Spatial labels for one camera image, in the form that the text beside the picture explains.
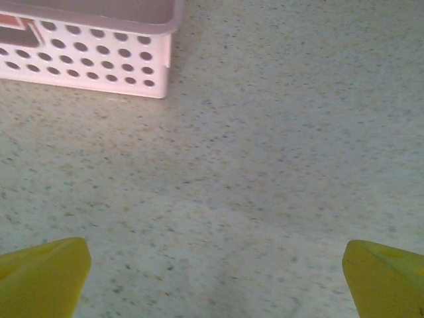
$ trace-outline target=yellow plastic piece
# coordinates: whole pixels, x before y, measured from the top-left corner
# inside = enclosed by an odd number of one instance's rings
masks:
[[[424,256],[352,240],[343,271],[360,318],[424,318]]]
[[[90,266],[78,237],[0,256],[0,318],[71,318]]]

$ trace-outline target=speckled floor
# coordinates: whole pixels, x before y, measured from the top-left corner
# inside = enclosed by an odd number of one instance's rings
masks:
[[[424,253],[423,30],[188,0],[166,100],[0,81],[0,253],[85,237],[76,318],[357,317],[348,240]]]

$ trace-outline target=basket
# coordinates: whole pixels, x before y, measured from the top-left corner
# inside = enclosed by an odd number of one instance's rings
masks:
[[[0,0],[0,78],[166,96],[184,0]]]

